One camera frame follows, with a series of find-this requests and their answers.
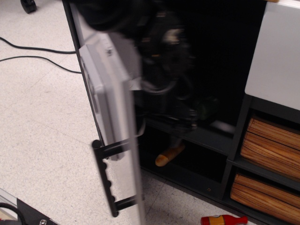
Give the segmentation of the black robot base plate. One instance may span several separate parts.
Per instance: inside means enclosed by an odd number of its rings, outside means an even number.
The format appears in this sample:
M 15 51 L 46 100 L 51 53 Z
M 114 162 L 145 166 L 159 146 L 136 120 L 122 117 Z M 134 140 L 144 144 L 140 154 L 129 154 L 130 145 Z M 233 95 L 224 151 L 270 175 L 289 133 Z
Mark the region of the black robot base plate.
M 54 220 L 39 212 L 35 208 L 29 206 L 22 200 L 17 198 L 17 208 L 25 218 L 27 225 L 57 225 Z

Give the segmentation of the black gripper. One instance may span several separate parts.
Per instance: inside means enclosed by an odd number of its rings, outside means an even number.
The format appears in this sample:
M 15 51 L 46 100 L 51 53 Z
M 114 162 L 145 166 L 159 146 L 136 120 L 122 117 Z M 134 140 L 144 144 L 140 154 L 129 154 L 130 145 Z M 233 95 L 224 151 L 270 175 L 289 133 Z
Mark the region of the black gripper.
M 173 135 L 170 136 L 171 149 L 182 148 L 182 138 L 177 136 L 197 129 L 197 112 L 182 103 L 170 106 L 165 113 L 138 107 L 138 116 L 146 120 L 146 125 Z

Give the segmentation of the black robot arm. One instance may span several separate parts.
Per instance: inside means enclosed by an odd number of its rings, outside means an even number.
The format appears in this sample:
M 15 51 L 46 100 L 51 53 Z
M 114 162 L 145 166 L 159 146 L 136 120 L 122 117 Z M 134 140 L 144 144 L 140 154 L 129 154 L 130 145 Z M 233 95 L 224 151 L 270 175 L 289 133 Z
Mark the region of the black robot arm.
M 185 28 L 159 0 L 72 0 L 80 59 L 102 144 L 128 139 L 134 106 L 175 122 L 180 135 L 196 126 L 189 105 L 193 57 Z

